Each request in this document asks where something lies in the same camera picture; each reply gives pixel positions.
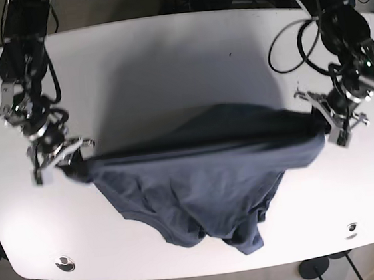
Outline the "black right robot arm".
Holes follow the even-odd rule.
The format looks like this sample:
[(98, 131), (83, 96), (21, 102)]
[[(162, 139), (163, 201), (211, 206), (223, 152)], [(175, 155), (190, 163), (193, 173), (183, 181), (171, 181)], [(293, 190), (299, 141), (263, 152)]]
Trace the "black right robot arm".
[(5, 0), (0, 24), (0, 118), (29, 141), (33, 181), (47, 184), (55, 168), (70, 170), (93, 139), (68, 138), (69, 113), (58, 107), (62, 92), (45, 48), (52, 0)]

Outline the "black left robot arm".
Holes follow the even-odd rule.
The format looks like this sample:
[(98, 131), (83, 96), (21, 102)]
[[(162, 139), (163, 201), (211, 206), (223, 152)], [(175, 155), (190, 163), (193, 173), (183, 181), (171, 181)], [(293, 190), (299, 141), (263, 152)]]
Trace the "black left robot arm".
[(296, 92), (308, 101), (317, 116), (324, 117), (328, 140), (347, 147), (352, 129), (360, 122), (368, 123), (367, 115), (355, 109), (374, 94), (374, 40), (365, 18), (354, 8), (353, 0), (296, 0), (317, 23), (321, 40), (338, 63), (326, 69), (310, 61), (304, 51), (302, 34), (311, 22), (305, 21), (297, 36), (297, 48), (308, 66), (328, 76), (333, 85), (329, 94)]

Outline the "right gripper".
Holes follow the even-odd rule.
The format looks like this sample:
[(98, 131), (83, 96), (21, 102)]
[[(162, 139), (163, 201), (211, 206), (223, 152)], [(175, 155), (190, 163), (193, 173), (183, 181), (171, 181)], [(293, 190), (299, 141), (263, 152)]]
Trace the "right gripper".
[(71, 180), (89, 178), (81, 148), (93, 147), (90, 138), (67, 138), (69, 113), (56, 107), (57, 100), (46, 94), (16, 93), (15, 82), (1, 85), (0, 118), (6, 126), (17, 128), (29, 141), (27, 156), (33, 164), (32, 179), (36, 186), (52, 183), (57, 166)]

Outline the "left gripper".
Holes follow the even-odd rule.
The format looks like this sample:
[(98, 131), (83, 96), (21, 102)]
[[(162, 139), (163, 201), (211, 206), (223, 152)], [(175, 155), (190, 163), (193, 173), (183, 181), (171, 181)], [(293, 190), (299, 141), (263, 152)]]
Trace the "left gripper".
[(330, 63), (328, 66), (333, 85), (329, 94), (298, 90), (295, 97), (312, 105), (313, 123), (324, 134), (329, 134), (328, 142), (348, 146), (351, 129), (360, 122), (369, 123), (367, 115), (356, 114), (355, 109), (374, 95), (374, 40), (357, 43), (340, 65)]

